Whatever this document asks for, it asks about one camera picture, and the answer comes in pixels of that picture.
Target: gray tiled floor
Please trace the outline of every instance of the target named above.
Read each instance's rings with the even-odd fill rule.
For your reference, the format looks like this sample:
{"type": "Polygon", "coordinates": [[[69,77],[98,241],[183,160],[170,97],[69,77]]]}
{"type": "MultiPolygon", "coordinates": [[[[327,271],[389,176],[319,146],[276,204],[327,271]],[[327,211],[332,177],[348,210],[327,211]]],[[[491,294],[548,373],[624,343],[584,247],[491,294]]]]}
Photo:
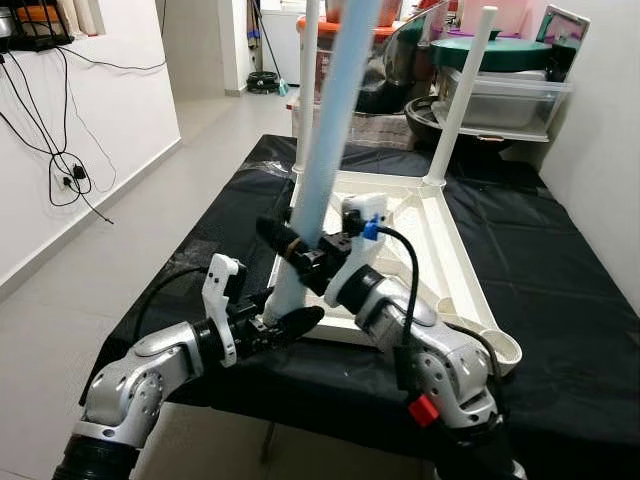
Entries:
{"type": "MultiPolygon", "coordinates": [[[[181,150],[107,212],[114,227],[94,222],[0,305],[0,480],[51,478],[104,338],[260,136],[290,134],[285,101],[245,95],[218,102],[223,114],[204,112],[215,118],[208,127],[192,118],[187,128],[202,133],[189,133],[181,150]]],[[[416,460],[282,426],[271,461],[261,465],[266,428],[168,404],[135,478],[421,478],[416,460]]]]}

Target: clear plastic bin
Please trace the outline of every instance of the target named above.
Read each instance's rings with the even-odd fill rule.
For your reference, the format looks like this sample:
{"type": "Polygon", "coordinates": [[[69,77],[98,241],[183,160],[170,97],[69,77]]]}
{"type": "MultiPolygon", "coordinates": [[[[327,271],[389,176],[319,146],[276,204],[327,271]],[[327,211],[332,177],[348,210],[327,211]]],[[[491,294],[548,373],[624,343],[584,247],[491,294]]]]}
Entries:
{"type": "MultiPolygon", "coordinates": [[[[439,97],[447,111],[461,76],[452,68],[440,71],[439,97]]],[[[572,85],[528,78],[536,78],[536,72],[481,73],[474,83],[463,126],[526,130],[546,135],[572,85]]]]}

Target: electrical outlet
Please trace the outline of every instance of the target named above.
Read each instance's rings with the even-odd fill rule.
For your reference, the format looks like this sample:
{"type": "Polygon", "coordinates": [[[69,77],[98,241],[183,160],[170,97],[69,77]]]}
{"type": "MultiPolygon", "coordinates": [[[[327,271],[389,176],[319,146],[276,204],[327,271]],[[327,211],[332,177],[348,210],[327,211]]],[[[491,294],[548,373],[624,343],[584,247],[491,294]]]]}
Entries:
{"type": "Polygon", "coordinates": [[[65,178],[71,178],[69,175],[62,172],[53,172],[52,175],[56,185],[58,186],[61,192],[65,190],[69,190],[69,187],[64,184],[65,178]]]}

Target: white wall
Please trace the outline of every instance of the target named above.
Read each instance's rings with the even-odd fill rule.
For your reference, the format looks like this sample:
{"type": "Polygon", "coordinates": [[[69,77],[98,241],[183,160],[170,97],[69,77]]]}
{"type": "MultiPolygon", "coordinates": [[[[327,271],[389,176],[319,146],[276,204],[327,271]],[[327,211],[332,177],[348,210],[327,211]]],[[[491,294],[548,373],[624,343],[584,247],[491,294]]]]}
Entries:
{"type": "MultiPolygon", "coordinates": [[[[535,34],[549,2],[532,1],[535,34]]],[[[554,0],[591,19],[541,176],[640,314],[640,2],[554,0]]]]}
{"type": "MultiPolygon", "coordinates": [[[[164,52],[154,0],[101,0],[107,35],[75,42],[70,46],[85,56],[127,65],[162,62],[164,52]]],[[[54,137],[62,138],[64,80],[61,59],[55,51],[19,53],[33,94],[54,137]]],[[[109,192],[93,191],[88,199],[99,204],[118,187],[180,139],[169,78],[165,67],[144,74],[114,71],[77,59],[69,59],[70,84],[81,116],[111,155],[118,175],[109,192]]],[[[18,81],[15,65],[6,66],[18,81]]],[[[25,120],[4,72],[0,73],[0,110],[25,133],[40,142],[35,128],[25,120]]],[[[102,189],[111,183],[112,172],[75,117],[69,112],[69,148],[80,156],[102,189]]],[[[30,259],[88,213],[81,201],[68,207],[49,205],[45,155],[26,149],[0,122],[0,285],[30,259]]]]}
{"type": "Polygon", "coordinates": [[[223,0],[218,4],[224,88],[238,92],[247,86],[253,71],[252,53],[247,42],[247,1],[223,0]]]}
{"type": "Polygon", "coordinates": [[[155,0],[162,19],[167,2],[163,43],[176,101],[224,95],[218,3],[227,0],[155,0]]]}

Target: white plastic pole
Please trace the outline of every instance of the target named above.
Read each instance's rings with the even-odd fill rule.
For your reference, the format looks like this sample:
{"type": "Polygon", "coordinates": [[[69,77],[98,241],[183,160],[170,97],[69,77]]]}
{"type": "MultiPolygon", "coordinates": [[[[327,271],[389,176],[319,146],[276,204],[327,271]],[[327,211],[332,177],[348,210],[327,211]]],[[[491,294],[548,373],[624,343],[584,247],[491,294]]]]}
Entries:
{"type": "Polygon", "coordinates": [[[446,183],[444,181],[444,174],[447,171],[451,154],[453,153],[453,147],[458,139],[458,131],[462,125],[462,120],[464,119],[464,114],[467,111],[467,105],[471,98],[473,82],[475,82],[478,71],[480,70],[482,57],[484,56],[484,51],[487,49],[489,35],[491,34],[491,28],[493,27],[497,13],[498,9],[496,7],[483,7],[482,9],[480,25],[476,30],[476,35],[471,44],[471,50],[462,69],[462,77],[460,78],[460,83],[453,97],[451,108],[447,114],[447,122],[442,130],[436,153],[433,155],[431,168],[427,176],[423,178],[424,182],[429,185],[441,187],[446,183]]]}
{"type": "MultiPolygon", "coordinates": [[[[322,90],[320,119],[313,130],[309,162],[291,217],[291,227],[308,245],[315,246],[322,233],[381,3],[382,0],[350,0],[342,16],[322,90]]],[[[275,291],[267,301],[265,323],[273,324],[283,315],[301,308],[304,294],[305,288],[296,272],[282,262],[275,291]]]]}
{"type": "Polygon", "coordinates": [[[298,129],[298,148],[293,171],[304,171],[307,160],[308,144],[313,127],[313,104],[316,83],[316,56],[318,54],[318,21],[320,0],[307,0],[306,26],[302,40],[300,75],[300,127],[298,129]]]}

